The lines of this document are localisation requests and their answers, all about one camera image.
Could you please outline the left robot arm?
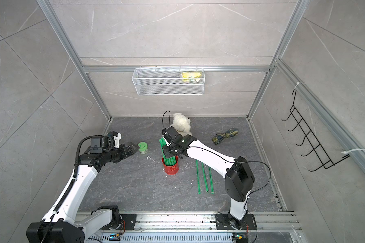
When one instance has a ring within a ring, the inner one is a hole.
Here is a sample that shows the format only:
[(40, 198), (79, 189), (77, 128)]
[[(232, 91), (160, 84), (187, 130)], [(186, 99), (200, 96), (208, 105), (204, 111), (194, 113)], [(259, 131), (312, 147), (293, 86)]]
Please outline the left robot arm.
[(77, 147), (72, 176), (41, 221), (26, 230), (30, 243), (83, 243), (97, 231), (107, 228), (125, 232), (126, 222), (118, 206), (101, 206), (86, 219), (76, 215), (93, 180), (107, 163), (119, 163), (139, 151), (137, 144), (120, 144), (121, 134), (88, 136)]

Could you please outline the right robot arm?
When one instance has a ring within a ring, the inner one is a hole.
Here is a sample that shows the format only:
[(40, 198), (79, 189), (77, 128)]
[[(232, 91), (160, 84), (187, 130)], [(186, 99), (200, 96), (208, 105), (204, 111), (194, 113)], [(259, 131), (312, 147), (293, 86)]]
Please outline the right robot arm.
[(162, 152), (167, 159), (189, 157), (207, 165), (225, 179), (225, 191), (231, 199), (231, 205), (227, 214), (216, 213), (218, 230), (257, 229), (253, 214), (248, 212), (247, 202), (251, 194), (265, 188), (270, 180), (261, 188), (253, 190), (255, 177), (249, 166), (251, 161), (223, 155), (191, 135), (182, 136), (174, 127), (164, 128), (162, 137), (166, 143), (162, 146)]

